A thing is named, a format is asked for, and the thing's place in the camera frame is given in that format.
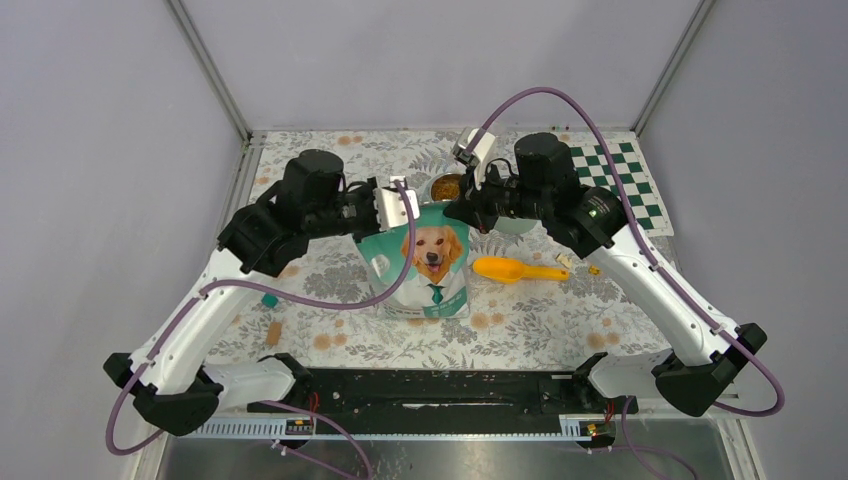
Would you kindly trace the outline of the teal pet food bag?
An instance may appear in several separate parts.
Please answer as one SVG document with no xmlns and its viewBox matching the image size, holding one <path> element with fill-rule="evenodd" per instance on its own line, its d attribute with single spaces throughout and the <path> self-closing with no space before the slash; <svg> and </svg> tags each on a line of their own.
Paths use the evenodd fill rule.
<svg viewBox="0 0 848 480">
<path fill-rule="evenodd" d="M 420 207 L 415 239 L 398 227 L 357 240 L 367 264 L 369 283 L 381 293 L 398 278 L 412 258 L 404 281 L 377 305 L 385 319 L 455 319 L 470 314 L 468 255 L 469 227 L 444 215 L 448 203 Z"/>
</svg>

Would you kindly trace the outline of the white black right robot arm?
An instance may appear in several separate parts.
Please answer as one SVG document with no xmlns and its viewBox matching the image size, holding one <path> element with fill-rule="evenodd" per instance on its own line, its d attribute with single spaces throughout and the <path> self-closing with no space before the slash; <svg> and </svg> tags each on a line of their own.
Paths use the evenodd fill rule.
<svg viewBox="0 0 848 480">
<path fill-rule="evenodd" d="M 493 151 L 497 139 L 467 128 L 452 154 L 466 171 L 447 217 L 480 233 L 502 218 L 537 220 L 549 238 L 611 278 L 660 330 L 669 349 L 615 356 L 598 353 L 573 374 L 573 396 L 597 412 L 612 398 L 661 398 L 700 417 L 751 363 L 767 336 L 756 324 L 738 325 L 698 294 L 628 221 L 609 189 L 582 184 L 570 147 L 551 133 L 514 145 L 515 170 L 503 177 Z"/>
</svg>

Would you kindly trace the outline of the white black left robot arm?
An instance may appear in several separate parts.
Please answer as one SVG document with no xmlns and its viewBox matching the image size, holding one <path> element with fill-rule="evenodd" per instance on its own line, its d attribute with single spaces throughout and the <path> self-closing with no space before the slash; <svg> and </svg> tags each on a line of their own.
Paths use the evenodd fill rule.
<svg viewBox="0 0 848 480">
<path fill-rule="evenodd" d="M 281 179 L 237 210 L 219 234 L 201 277 L 160 329 L 132 353 L 113 353 L 104 370 L 150 425 L 189 434 L 220 410 L 276 401 L 296 411 L 310 385 L 292 360 L 209 365 L 235 317 L 264 293 L 313 240 L 377 233 L 376 178 L 349 182 L 344 163 L 317 149 L 290 160 Z"/>
</svg>

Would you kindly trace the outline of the yellow plastic scoop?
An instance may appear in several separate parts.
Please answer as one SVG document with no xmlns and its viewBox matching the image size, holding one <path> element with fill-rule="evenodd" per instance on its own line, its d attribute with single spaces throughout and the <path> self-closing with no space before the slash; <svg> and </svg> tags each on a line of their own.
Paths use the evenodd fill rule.
<svg viewBox="0 0 848 480">
<path fill-rule="evenodd" d="M 521 280 L 564 282 L 570 278 L 570 273 L 565 269 L 527 265 L 516 259 L 491 256 L 476 259 L 472 270 L 484 278 L 503 284 L 513 284 Z"/>
</svg>

